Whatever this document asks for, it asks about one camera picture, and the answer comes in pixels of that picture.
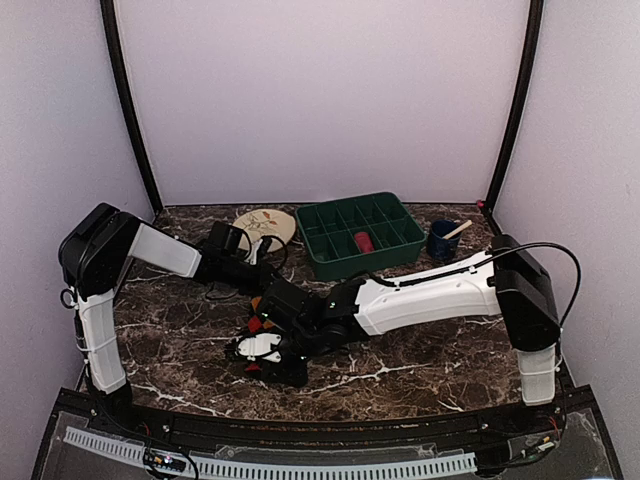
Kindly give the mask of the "black orange argyle sock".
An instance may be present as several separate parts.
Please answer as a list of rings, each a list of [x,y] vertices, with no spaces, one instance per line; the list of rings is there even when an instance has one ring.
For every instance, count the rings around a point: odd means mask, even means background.
[[[250,335],[255,335],[257,333],[272,333],[271,329],[273,328],[273,325],[264,315],[258,313],[258,307],[260,306],[261,300],[262,300],[261,296],[254,297],[251,300],[251,317],[249,318],[249,321],[247,324],[247,332],[242,336],[242,338]],[[257,360],[257,361],[249,361],[246,359],[244,360],[246,363],[246,366],[244,367],[244,372],[248,376],[254,377],[254,378],[259,378],[265,369],[263,364],[265,362],[269,363],[266,360]]]

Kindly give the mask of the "maroon purple striped sock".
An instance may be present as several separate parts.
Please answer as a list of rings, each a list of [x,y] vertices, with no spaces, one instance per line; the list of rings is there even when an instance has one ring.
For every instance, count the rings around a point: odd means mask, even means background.
[[[375,251],[374,243],[366,231],[356,232],[353,238],[362,254],[368,254]]]

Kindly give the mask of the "green compartment tray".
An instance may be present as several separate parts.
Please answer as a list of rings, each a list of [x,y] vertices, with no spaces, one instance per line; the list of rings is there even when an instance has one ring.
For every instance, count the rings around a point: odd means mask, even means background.
[[[295,218],[315,277],[324,282],[414,263],[426,241],[391,192],[302,206]]]

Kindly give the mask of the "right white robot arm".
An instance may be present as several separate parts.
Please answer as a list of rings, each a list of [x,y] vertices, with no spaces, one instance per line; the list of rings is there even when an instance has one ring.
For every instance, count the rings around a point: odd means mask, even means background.
[[[556,395],[566,320],[534,249],[569,251],[552,242],[519,244],[503,234],[456,263],[391,279],[357,273],[326,296],[277,280],[255,304],[249,332],[234,352],[263,381],[303,385],[309,359],[347,344],[455,317],[500,316],[517,354],[523,401],[511,410],[510,424],[530,434],[547,420]]]

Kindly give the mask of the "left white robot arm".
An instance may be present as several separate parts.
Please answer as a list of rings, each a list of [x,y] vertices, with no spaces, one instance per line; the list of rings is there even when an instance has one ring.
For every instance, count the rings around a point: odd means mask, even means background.
[[[275,267],[236,255],[239,228],[216,222],[193,245],[107,203],[97,205],[62,241],[58,260],[66,288],[60,300],[75,311],[76,345],[93,387],[112,395],[127,386],[114,321],[122,272],[135,259],[200,284],[220,282],[241,293],[259,293],[278,277]]]

